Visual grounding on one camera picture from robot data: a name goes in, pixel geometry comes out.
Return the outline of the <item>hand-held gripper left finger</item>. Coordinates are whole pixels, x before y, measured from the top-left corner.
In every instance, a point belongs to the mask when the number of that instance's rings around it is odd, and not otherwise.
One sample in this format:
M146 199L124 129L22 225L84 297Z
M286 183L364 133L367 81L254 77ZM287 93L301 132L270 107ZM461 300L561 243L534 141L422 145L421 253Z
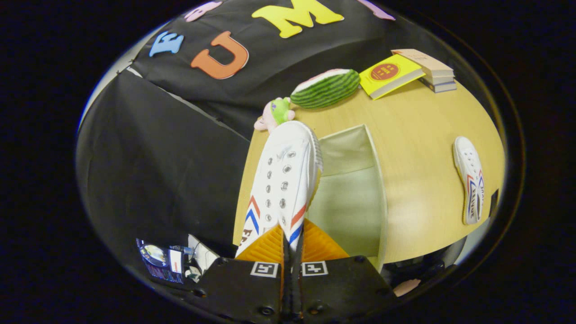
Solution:
M289 298L284 230L274 226L235 259L220 257L198 283L198 304L234 324L279 324Z

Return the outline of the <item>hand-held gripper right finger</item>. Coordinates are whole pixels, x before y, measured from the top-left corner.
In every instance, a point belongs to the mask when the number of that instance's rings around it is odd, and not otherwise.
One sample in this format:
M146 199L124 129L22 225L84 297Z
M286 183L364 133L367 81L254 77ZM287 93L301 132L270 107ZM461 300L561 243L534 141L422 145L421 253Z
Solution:
M304 220L296 305L301 324L351 324L388 310L396 295L366 256L350 256Z

